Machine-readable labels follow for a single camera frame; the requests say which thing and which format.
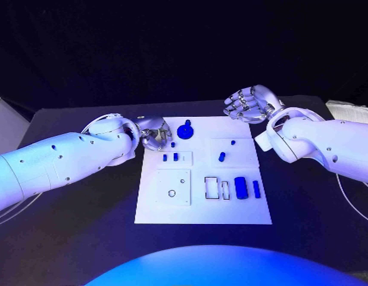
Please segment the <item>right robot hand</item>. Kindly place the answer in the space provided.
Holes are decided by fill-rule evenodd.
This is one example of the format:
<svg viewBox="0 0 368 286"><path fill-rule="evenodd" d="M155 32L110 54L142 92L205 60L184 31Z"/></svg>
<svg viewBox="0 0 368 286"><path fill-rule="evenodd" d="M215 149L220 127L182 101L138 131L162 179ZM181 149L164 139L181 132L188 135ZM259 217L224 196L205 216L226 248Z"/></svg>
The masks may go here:
<svg viewBox="0 0 368 286"><path fill-rule="evenodd" d="M263 85L240 89L226 99L226 115L250 124L259 124L270 120L285 109L285 103Z"/></svg>

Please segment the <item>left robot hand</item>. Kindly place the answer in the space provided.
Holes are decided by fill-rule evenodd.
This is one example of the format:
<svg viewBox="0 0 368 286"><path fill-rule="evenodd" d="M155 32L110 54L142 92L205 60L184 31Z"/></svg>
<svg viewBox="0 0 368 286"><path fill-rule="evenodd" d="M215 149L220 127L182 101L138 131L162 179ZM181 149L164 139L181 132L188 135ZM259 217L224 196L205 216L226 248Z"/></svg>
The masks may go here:
<svg viewBox="0 0 368 286"><path fill-rule="evenodd" d="M161 151L172 142L172 130L161 116L139 116L133 122L141 130L143 147Z"/></svg>

